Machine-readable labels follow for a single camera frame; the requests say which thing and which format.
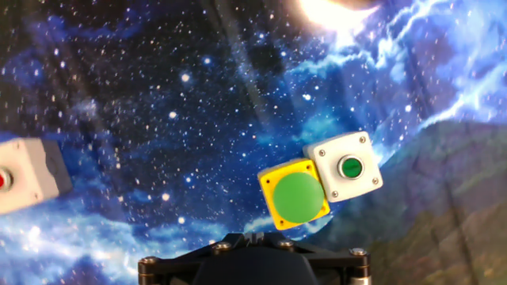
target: screw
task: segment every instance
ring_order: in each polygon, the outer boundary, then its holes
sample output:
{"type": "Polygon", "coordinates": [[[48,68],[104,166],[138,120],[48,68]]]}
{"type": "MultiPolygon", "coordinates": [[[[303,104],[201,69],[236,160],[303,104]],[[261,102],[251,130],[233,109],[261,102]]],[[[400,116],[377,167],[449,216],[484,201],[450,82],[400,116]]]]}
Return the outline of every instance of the screw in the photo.
{"type": "Polygon", "coordinates": [[[350,254],[356,256],[356,257],[362,257],[367,254],[366,250],[364,249],[350,249],[350,254]]]}
{"type": "Polygon", "coordinates": [[[155,256],[144,257],[139,262],[144,264],[156,264],[158,262],[158,257],[155,256]]]}
{"type": "Polygon", "coordinates": [[[221,241],[215,245],[215,249],[217,250],[228,250],[231,248],[231,244],[227,241],[221,241]]]}
{"type": "Polygon", "coordinates": [[[282,241],[278,241],[278,245],[283,248],[288,248],[288,247],[293,246],[294,242],[292,242],[290,240],[282,240],[282,241]]]}

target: starry sky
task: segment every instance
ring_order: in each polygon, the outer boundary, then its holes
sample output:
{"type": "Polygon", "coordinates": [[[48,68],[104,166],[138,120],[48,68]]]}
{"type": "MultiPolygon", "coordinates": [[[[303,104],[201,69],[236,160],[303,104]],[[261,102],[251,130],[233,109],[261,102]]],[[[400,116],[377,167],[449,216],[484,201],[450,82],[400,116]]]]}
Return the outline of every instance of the starry sky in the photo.
{"type": "MultiPolygon", "coordinates": [[[[73,275],[83,268],[133,284],[144,256],[274,231],[257,173],[309,143],[368,131],[381,166],[441,120],[507,121],[501,0],[39,0],[0,13],[0,140],[58,140],[74,184],[0,217],[0,284],[92,283],[73,275]]],[[[314,234],[341,205],[285,233],[314,234]]]]}

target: bright light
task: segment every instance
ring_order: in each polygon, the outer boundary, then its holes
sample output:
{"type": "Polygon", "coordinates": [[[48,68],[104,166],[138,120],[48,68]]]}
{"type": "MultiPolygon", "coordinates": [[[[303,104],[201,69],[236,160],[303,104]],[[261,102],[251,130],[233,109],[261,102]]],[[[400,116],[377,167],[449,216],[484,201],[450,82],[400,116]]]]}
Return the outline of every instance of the bright light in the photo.
{"type": "Polygon", "coordinates": [[[98,260],[108,260],[111,259],[111,256],[107,252],[103,252],[101,250],[93,251],[93,257],[98,260]]]}
{"type": "Polygon", "coordinates": [[[335,31],[362,30],[361,22],[374,13],[377,7],[354,11],[327,0],[299,0],[310,21],[335,31]]]}
{"type": "Polygon", "coordinates": [[[31,241],[36,241],[37,238],[39,237],[40,235],[40,228],[38,226],[33,226],[32,229],[29,231],[29,239],[31,241]]]}

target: large green button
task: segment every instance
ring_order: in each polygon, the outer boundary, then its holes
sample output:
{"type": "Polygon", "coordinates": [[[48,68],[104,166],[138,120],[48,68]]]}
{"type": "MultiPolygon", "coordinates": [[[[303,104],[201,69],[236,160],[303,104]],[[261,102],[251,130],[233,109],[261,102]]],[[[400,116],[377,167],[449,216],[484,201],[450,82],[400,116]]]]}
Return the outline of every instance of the large green button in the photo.
{"type": "Polygon", "coordinates": [[[324,190],[310,174],[291,173],[276,185],[273,203],[278,214],[287,221],[309,222],[322,208],[324,190]]]}

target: small green button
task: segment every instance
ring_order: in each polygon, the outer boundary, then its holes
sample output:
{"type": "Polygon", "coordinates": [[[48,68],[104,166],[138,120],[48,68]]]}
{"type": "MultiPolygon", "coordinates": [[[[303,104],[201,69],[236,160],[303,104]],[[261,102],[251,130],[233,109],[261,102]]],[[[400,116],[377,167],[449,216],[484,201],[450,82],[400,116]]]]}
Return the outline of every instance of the small green button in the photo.
{"type": "Polygon", "coordinates": [[[289,222],[305,223],[320,212],[324,203],[322,185],[307,173],[291,173],[275,187],[273,203],[278,214],[289,222]]]}
{"type": "Polygon", "coordinates": [[[357,158],[342,158],[338,167],[341,167],[340,174],[348,178],[358,178],[363,172],[363,164],[357,158]]]}

